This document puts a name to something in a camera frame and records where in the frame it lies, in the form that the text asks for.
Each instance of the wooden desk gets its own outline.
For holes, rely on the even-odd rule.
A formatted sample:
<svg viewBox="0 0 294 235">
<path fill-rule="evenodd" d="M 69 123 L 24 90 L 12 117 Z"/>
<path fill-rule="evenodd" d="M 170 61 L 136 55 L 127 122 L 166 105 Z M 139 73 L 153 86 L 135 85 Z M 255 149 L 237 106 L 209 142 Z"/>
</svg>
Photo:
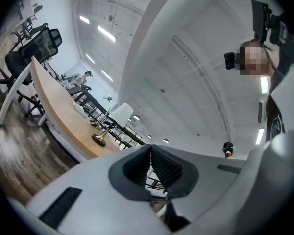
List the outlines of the wooden desk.
<svg viewBox="0 0 294 235">
<path fill-rule="evenodd" d="M 92 127 L 89 118 L 83 117 L 73 107 L 70 94 L 33 57 L 30 73 L 38 97 L 51 122 L 57 125 L 60 134 L 75 149 L 90 157 L 102 157 L 120 151 L 112 137 L 107 136 L 107 145 L 101 147 L 92 140 L 92 134 L 101 134 Z"/>
</svg>

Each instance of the black shirt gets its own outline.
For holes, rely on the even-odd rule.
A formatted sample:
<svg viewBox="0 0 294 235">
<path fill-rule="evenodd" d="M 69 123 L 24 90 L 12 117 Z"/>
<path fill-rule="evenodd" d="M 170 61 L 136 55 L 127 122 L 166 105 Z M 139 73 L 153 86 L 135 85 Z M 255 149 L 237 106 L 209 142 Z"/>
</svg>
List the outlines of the black shirt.
<svg viewBox="0 0 294 235">
<path fill-rule="evenodd" d="M 294 62 L 294 41 L 281 47 L 279 51 L 280 61 L 277 67 L 277 70 L 283 75 L 281 76 L 278 72 L 275 72 L 271 78 L 271 88 L 269 91 L 268 101 L 267 101 L 267 110 L 270 108 L 270 117 L 267 121 L 267 134 L 266 142 L 273 139 L 276 135 L 285 133 L 284 124 L 281 112 L 274 100 L 270 96 L 271 92 L 280 84 L 284 76 L 290 70 L 292 63 Z"/>
</svg>

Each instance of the white ceiling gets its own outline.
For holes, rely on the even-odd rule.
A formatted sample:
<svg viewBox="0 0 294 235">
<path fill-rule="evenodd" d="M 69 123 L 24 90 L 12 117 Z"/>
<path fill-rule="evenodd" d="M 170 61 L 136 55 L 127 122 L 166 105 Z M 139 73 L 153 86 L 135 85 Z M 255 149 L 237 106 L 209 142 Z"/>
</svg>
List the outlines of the white ceiling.
<svg viewBox="0 0 294 235">
<path fill-rule="evenodd" d="M 190 147 L 216 140 L 220 149 L 211 151 L 215 156 L 222 156 L 223 142 L 231 139 L 240 144 L 237 156 L 245 159 L 264 126 L 257 123 L 260 81 L 227 71 L 223 55 L 253 36 L 250 0 L 164 1 L 150 29 L 144 29 L 140 21 L 150 1 L 75 0 L 77 19 L 91 20 L 77 20 L 83 55 L 92 56 L 94 68 L 114 79 L 118 103 L 127 102 L 140 115 L 141 121 L 132 124 L 145 137 L 151 134 L 161 144 L 168 138 L 176 146 L 175 137 L 187 136 L 194 141 Z M 260 1 L 272 6 L 272 1 Z M 148 33 L 135 52 L 130 48 L 137 29 Z"/>
</svg>

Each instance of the wooden floor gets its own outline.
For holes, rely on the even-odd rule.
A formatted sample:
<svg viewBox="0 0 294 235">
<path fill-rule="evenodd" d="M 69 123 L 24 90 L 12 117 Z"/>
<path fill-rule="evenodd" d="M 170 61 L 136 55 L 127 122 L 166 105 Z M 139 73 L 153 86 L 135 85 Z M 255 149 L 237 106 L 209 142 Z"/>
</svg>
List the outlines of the wooden floor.
<svg viewBox="0 0 294 235">
<path fill-rule="evenodd" d="M 11 36 L 19 20 L 11 13 L 0 30 L 0 68 L 7 74 L 4 57 L 16 39 Z M 21 90 L 32 95 L 30 87 Z M 6 96 L 6 86 L 0 86 L 0 109 Z M 0 126 L 0 184 L 7 196 L 25 204 L 35 193 L 76 165 L 49 136 L 37 126 L 38 119 L 25 119 L 30 105 L 23 100 L 11 104 L 4 125 Z"/>
</svg>

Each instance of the desk leg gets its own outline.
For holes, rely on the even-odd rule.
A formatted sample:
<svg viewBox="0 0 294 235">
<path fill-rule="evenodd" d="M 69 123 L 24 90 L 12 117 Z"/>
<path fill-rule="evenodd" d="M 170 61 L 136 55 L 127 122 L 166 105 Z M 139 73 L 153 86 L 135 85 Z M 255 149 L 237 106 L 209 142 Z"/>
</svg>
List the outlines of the desk leg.
<svg viewBox="0 0 294 235">
<path fill-rule="evenodd" d="M 22 71 L 22 73 L 19 75 L 19 77 L 15 80 L 15 82 L 12 85 L 8 95 L 5 98 L 5 101 L 4 101 L 3 106 L 1 108 L 1 111 L 0 111 L 0 125 L 3 125 L 5 114 L 8 111 L 10 103 L 11 103 L 12 99 L 14 98 L 14 95 L 16 94 L 16 91 L 19 89 L 19 87 L 21 86 L 23 81 L 26 79 L 26 77 L 30 73 L 30 70 L 29 70 L 30 64 L 31 63 L 29 63 L 26 66 L 26 68 Z"/>
<path fill-rule="evenodd" d="M 39 126 L 39 127 L 42 126 L 42 125 L 44 124 L 46 118 L 47 118 L 47 113 L 45 112 L 45 113 L 43 114 L 43 116 L 41 117 L 41 119 L 39 120 L 39 122 L 38 122 L 38 126 Z"/>
</svg>

